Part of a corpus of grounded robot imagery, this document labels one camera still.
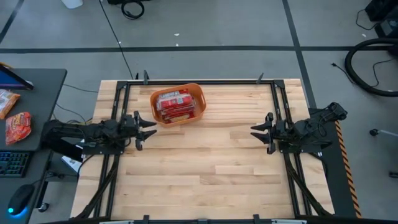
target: chip bag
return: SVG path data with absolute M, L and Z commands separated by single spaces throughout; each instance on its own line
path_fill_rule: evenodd
M 0 90 L 0 119 L 4 119 L 6 117 L 19 97 L 20 94 L 11 93 L 7 90 Z
M 22 112 L 11 116 L 6 120 L 6 144 L 14 144 L 26 138 L 31 132 L 31 115 L 29 112 Z

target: monitor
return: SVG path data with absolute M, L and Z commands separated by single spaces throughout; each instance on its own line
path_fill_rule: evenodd
M 19 77 L 5 66 L 0 65 L 0 89 L 33 90 L 33 84 Z

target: caster wheel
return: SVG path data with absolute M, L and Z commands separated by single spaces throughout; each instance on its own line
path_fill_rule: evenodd
M 43 212 L 45 212 L 45 211 L 47 211 L 47 209 L 49 209 L 49 206 L 50 206 L 50 204 L 49 203 L 42 203 L 42 206 L 40 206 L 40 208 L 38 208 L 37 210 L 40 212 L 40 213 L 43 213 Z
M 398 173 L 397 172 L 389 172 L 389 176 L 391 177 L 391 178 L 398 178 Z
M 377 130 L 377 129 L 372 129 L 372 130 L 369 131 L 369 134 L 370 134 L 371 136 L 377 136 L 377 135 L 379 134 L 379 130 Z

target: keyboard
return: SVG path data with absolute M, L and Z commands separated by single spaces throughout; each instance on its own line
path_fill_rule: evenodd
M 0 151 L 0 178 L 24 177 L 31 157 L 31 152 Z

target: cable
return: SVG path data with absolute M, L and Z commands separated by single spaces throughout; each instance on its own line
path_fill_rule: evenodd
M 40 182 L 40 181 L 42 181 L 42 180 L 47 180 L 47 179 L 52 178 L 52 177 L 58 177 L 59 179 L 63 179 L 65 176 L 76 177 L 76 175 L 56 174 L 56 173 L 53 173 L 53 175 L 51 175 L 51 176 L 49 176 L 49 177 L 44 177 L 44 178 L 40 178 L 39 180 L 33 181 L 33 183 L 31 183 L 30 185 L 34 185 L 34 184 L 36 184 L 37 182 Z
M 355 85 L 356 85 L 356 83 L 355 83 L 354 81 L 352 81 L 352 79 L 349 77 L 349 75 L 347 74 L 347 72 L 344 71 L 344 69 L 342 69 L 342 68 L 341 68 L 340 66 L 338 66 L 336 63 L 332 63 L 331 65 L 332 65 L 333 67 L 336 67 L 336 68 L 340 69 L 342 72 L 344 72 L 344 74 L 347 76 L 348 80 L 349 80 L 352 84 L 355 84 Z
M 75 115 L 77 115 L 77 116 L 79 116 L 84 122 L 85 122 L 85 125 L 87 125 L 87 122 L 86 122 L 86 120 L 83 118 L 83 116 L 82 115 L 80 115 L 80 114 L 78 114 L 78 113 L 76 113 L 76 112 L 74 112 L 74 111 L 71 111 L 71 110 L 68 110 L 68 109 L 65 109 L 65 108 L 63 108 L 62 106 L 60 106 L 58 103 L 56 103 L 55 105 L 57 105 L 59 108 L 61 108 L 61 109 L 63 109 L 63 110 L 65 110 L 65 111 L 68 111 L 68 112 L 71 112 L 71 113 L 74 113 Z
M 375 23 L 375 24 L 374 24 L 372 27 L 370 27 L 370 28 L 366 28 L 366 27 L 363 27 L 363 26 L 359 25 L 359 24 L 358 24 L 359 13 L 362 12 L 362 11 L 365 11 L 365 9 L 359 10 L 358 13 L 356 14 L 355 24 L 356 24 L 357 26 L 359 26 L 360 28 L 362 28 L 362 29 L 364 29 L 364 30 L 373 30 L 377 25 L 380 24 L 379 22 L 377 22 L 377 23 Z
M 71 120 L 67 121 L 67 124 L 80 124 L 80 121 L 77 121 L 75 119 L 71 119 Z
M 81 163 L 79 169 L 77 170 L 77 179 L 80 178 L 80 169 L 81 169 L 81 167 L 83 167 L 83 165 L 84 165 L 87 161 L 89 161 L 93 156 L 94 156 L 94 155 L 91 155 L 91 156 L 87 157 L 87 159 L 85 159 L 85 160 Z
M 139 5 L 141 7 L 141 12 L 140 12 L 140 14 L 138 14 L 138 16 L 135 16 L 135 15 L 131 14 L 129 11 L 126 11 L 124 9 L 124 7 L 126 7 L 126 5 L 129 3 L 136 3 L 137 5 Z M 142 15 L 144 15 L 144 12 L 145 12 L 145 7 L 140 0 L 126 0 L 122 3 L 121 9 L 122 9 L 123 16 L 130 20 L 136 20 L 136 19 L 140 18 Z
M 98 91 L 83 90 L 83 89 L 81 89 L 81 88 L 77 88 L 77 87 L 74 87 L 74 86 L 71 86 L 71 85 L 68 85 L 68 84 L 63 84 L 63 85 L 64 85 L 64 86 L 67 86 L 67 87 L 70 87 L 70 88 L 74 88 L 74 89 L 80 90 L 80 91 L 86 91 L 86 92 L 88 92 L 88 93 L 98 93 Z
M 380 83 L 379 83 L 379 79 L 377 78 L 377 75 L 376 75 L 375 66 L 378 65 L 378 64 L 380 64 L 380 63 L 390 62 L 390 61 L 392 61 L 392 60 L 394 60 L 394 58 L 393 58 L 393 59 L 390 59 L 390 60 L 385 60 L 385 61 L 381 61 L 381 62 L 376 62 L 376 63 L 373 64 L 373 75 L 374 75 L 374 78 L 376 79 L 377 83 L 376 83 L 376 85 L 373 85 L 372 87 L 376 87 L 376 86 L 378 86 L 378 85 L 380 84 Z
M 110 28 L 111 28 L 111 30 L 112 30 L 112 33 L 113 33 L 113 35 L 114 35 L 114 38 L 116 39 L 116 42 L 117 42 L 118 45 L 119 45 L 120 52 L 122 53 L 122 56 L 123 56 L 123 59 L 124 59 L 124 63 L 126 63 L 127 69 L 129 70 L 129 73 L 130 73 L 130 77 L 131 77 L 131 79 L 133 80 L 134 78 L 132 77 L 132 73 L 131 73 L 130 66 L 129 66 L 129 64 L 127 63 L 126 57 L 124 56 L 123 48 L 122 48 L 122 46 L 120 45 L 120 41 L 119 41 L 118 37 L 116 36 L 116 34 L 114 33 L 114 30 L 113 30 L 111 21 L 109 21 L 109 18 L 108 18 L 108 16 L 106 15 L 106 12 L 105 12 L 104 6 L 102 5 L 101 0 L 98 0 L 98 2 L 99 2 L 99 4 L 101 5 L 102 11 L 104 12 L 105 18 L 106 18 L 106 20 L 107 20 L 107 22 L 108 22 L 108 24 L 109 24 L 109 26 L 110 26 Z
M 365 91 L 378 95 L 378 96 L 387 96 L 387 97 L 397 97 L 398 96 L 398 91 L 384 91 L 384 90 L 378 90 L 377 88 L 372 87 L 371 85 L 368 85 L 364 80 L 362 80 L 361 77 L 355 72 L 353 65 L 352 65 L 352 60 L 354 54 L 359 51 L 360 49 L 372 45 L 372 44 L 392 44 L 392 45 L 397 45 L 398 44 L 398 39 L 393 39 L 393 38 L 378 38 L 378 39 L 371 39 L 371 40 L 365 40 L 364 42 L 361 42 L 357 44 L 352 50 L 350 50 L 345 58 L 345 69 L 347 71 L 347 74 L 349 77 L 362 89 Z

